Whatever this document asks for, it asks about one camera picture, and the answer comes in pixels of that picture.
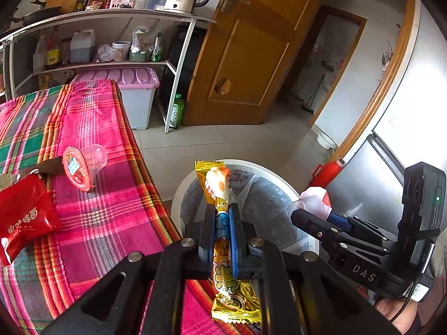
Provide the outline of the yellow sausage stick wrapper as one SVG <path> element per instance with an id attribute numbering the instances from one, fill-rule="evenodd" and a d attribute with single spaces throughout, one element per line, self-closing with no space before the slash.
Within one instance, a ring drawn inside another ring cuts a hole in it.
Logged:
<path id="1" fill-rule="evenodd" d="M 222 161 L 196 161 L 195 171 L 205 199 L 216 209 L 211 278 L 217 290 L 211 316 L 225 323 L 255 324 L 261 307 L 252 285 L 233 274 L 230 240 L 230 169 Z"/>

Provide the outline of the red lid jelly cup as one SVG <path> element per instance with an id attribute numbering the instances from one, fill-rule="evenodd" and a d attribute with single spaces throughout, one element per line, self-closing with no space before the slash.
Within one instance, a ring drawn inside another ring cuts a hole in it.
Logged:
<path id="1" fill-rule="evenodd" d="M 68 146 L 62 155 L 67 178 L 83 192 L 89 192 L 94 188 L 95 177 L 107 162 L 108 152 L 101 144 L 92 144 L 81 149 Z"/>

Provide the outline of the brown chocolate wrapper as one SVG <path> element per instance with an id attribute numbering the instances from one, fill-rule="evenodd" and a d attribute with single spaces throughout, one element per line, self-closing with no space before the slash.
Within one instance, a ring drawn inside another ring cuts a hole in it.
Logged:
<path id="1" fill-rule="evenodd" d="M 30 173 L 38 172 L 41 176 L 59 176 L 65 173 L 62 156 L 44 160 L 36 165 L 22 169 L 19 173 L 24 177 Z"/>

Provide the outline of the red noodle sauce packet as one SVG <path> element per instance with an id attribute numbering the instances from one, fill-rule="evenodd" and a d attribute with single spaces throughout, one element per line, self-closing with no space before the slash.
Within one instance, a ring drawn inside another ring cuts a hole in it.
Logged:
<path id="1" fill-rule="evenodd" d="M 1 264 L 9 266 L 36 238 L 59 229 L 59 215 L 38 175 L 28 175 L 1 190 Z"/>

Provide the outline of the small beige packet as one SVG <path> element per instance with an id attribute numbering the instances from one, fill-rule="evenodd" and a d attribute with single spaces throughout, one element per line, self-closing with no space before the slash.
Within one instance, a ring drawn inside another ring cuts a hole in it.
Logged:
<path id="1" fill-rule="evenodd" d="M 0 191 L 9 188 L 17 181 L 17 174 L 4 173 L 0 175 Z"/>

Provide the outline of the white trash bin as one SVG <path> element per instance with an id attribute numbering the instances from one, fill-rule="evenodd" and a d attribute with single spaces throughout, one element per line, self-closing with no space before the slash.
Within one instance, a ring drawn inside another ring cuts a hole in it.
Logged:
<path id="1" fill-rule="evenodd" d="M 238 204 L 242 220 L 255 227 L 257 235 L 275 243 L 281 250 L 300 254 L 319 253 L 317 239 L 295 227 L 289 208 L 298 192 L 276 173 L 256 163 L 225 159 L 231 170 L 230 200 Z M 180 232 L 205 218 L 206 199 L 194 171 L 188 174 L 174 194 L 170 217 Z"/>

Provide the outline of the pink plaid tablecloth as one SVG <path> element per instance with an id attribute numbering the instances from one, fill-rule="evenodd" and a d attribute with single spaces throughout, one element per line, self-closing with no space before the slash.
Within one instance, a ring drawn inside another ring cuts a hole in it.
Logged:
<path id="1" fill-rule="evenodd" d="M 67 147 L 108 153 L 94 187 L 47 180 L 61 229 L 1 267 L 1 301 L 25 334 L 39 334 L 127 254 L 162 251 L 180 237 L 136 143 L 115 82 L 32 92 L 1 106 L 1 171 L 18 173 Z"/>

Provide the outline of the green bottle on floor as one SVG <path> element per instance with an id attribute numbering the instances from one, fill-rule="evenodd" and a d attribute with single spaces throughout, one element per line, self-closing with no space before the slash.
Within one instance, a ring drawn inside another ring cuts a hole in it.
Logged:
<path id="1" fill-rule="evenodd" d="M 178 127 L 181 126 L 183 120 L 184 107 L 185 107 L 185 101 L 183 100 L 182 95 L 176 94 L 169 120 L 170 128 L 177 129 Z"/>

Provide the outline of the pink lid storage box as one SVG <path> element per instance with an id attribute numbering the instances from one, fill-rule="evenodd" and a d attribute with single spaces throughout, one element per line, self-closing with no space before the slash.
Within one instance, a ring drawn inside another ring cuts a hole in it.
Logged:
<path id="1" fill-rule="evenodd" d="M 121 91 L 123 105 L 132 129 L 144 130 L 149 126 L 155 91 L 160 82 L 149 67 L 113 67 L 84 70 L 73 82 L 114 80 Z"/>

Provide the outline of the wooden door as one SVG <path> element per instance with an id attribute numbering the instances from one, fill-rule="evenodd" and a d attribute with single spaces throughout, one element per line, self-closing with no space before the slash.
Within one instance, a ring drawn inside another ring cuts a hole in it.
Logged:
<path id="1" fill-rule="evenodd" d="M 198 56 L 183 124 L 260 124 L 322 0 L 220 0 Z"/>

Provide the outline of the white metal shelf rack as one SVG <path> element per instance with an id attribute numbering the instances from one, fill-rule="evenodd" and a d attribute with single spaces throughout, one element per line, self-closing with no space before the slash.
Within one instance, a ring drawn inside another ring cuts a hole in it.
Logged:
<path id="1" fill-rule="evenodd" d="M 59 27 L 61 29 L 64 29 L 65 26 L 72 28 L 91 27 L 96 31 L 96 42 L 101 45 L 102 43 L 123 41 L 126 37 L 132 35 L 132 29 L 134 27 L 139 24 L 146 26 L 153 20 L 159 22 L 154 28 L 156 33 L 161 31 L 167 32 L 167 29 L 172 25 L 185 23 L 188 26 L 178 62 L 173 64 L 166 59 L 159 62 L 148 61 L 146 63 L 151 67 L 162 66 L 173 75 L 173 82 L 167 106 L 164 107 L 160 99 L 156 99 L 156 103 L 164 121 L 164 132 L 167 134 L 170 132 L 170 116 L 172 114 L 173 102 L 175 94 L 177 93 L 192 33 L 198 23 L 210 24 L 214 22 L 212 19 L 187 13 L 125 8 L 74 12 L 39 21 L 27 27 L 20 28 L 1 39 L 1 62 L 3 66 L 4 80 L 4 92 L 2 95 L 5 96 L 7 101 L 16 98 L 22 86 L 33 76 L 33 74 L 30 73 L 28 76 L 24 77 L 21 82 L 15 82 L 16 67 L 18 66 L 18 64 L 15 63 L 15 46 L 21 39 L 28 37 L 32 33 L 46 30 L 51 27 Z"/>

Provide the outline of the white vinegar jug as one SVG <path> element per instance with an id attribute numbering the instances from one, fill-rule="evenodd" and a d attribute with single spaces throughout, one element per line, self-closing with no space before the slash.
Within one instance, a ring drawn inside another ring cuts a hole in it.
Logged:
<path id="1" fill-rule="evenodd" d="M 92 61 L 96 34 L 94 30 L 75 31 L 70 43 L 70 63 L 82 64 Z"/>

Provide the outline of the oil bottle yellow label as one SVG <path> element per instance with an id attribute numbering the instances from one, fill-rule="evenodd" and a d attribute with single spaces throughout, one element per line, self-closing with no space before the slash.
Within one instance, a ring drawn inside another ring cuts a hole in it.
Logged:
<path id="1" fill-rule="evenodd" d="M 61 64 L 61 37 L 58 26 L 53 28 L 46 45 L 46 69 L 54 69 Z"/>

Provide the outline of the pink utensil basket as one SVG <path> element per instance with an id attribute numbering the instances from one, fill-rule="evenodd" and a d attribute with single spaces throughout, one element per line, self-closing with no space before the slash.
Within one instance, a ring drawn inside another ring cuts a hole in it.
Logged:
<path id="1" fill-rule="evenodd" d="M 111 0 L 109 9 L 135 8 L 136 0 Z"/>

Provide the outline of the black frying pan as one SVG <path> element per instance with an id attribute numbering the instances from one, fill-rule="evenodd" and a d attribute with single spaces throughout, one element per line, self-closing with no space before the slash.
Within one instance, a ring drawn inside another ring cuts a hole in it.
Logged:
<path id="1" fill-rule="evenodd" d="M 23 15 L 21 18 L 13 17 L 12 22 L 21 23 L 23 27 L 26 27 L 40 22 L 41 20 L 46 20 L 62 14 L 61 6 L 46 7 L 47 2 L 41 2 L 39 0 L 32 1 L 31 4 L 38 5 L 39 10 Z"/>

